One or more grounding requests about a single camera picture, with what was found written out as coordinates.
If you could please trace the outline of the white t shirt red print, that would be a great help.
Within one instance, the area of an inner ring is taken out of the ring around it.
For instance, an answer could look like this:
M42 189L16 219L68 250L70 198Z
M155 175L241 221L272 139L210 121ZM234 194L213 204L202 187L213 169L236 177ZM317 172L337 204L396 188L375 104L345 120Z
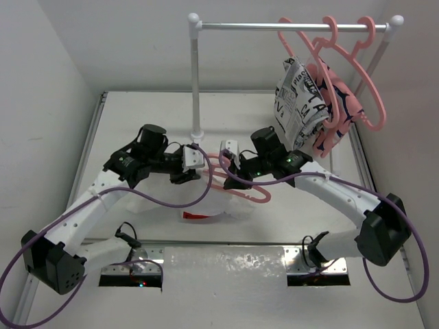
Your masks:
M208 175L202 174L199 180L177 185L172 184L167 175L153 173L148 179L140 182L136 190L167 204L188 204L203 194L208 180ZM248 219L256 210L256 206L247 199L212 187L202 201L185 208L164 207L141 196L130 194L127 196L126 210L136 215L150 215L156 210L163 210L178 221L196 222L221 216L234 220Z

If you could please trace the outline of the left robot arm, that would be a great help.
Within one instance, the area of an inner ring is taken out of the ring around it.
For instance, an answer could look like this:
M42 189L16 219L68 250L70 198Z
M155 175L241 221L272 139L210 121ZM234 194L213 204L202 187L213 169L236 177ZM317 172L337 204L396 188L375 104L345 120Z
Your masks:
M145 124L136 138L115 151L94 182L54 222L39 233L30 230L21 244L26 270L56 293L65 295L88 273L130 260L140 242L121 231L105 241L83 245L99 220L150 174L169 176L172 184L200 179L206 155L194 144L168 153L164 128Z

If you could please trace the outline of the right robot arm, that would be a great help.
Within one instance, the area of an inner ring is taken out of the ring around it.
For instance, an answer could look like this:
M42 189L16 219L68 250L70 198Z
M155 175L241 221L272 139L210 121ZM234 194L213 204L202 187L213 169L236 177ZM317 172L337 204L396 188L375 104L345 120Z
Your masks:
M252 158L240 154L237 141L222 141L220 153L230 160L224 189L251 189L256 186L254 179L272 175L314 195L355 225L350 231L324 231L312 238L302 253L308 267L319 268L336 258L358 257L384 267L410 238L403 202L396 195L389 194L383 201L359 187L337 182L335 175L308 154L287 150L272 126L257 130L250 139L256 151Z

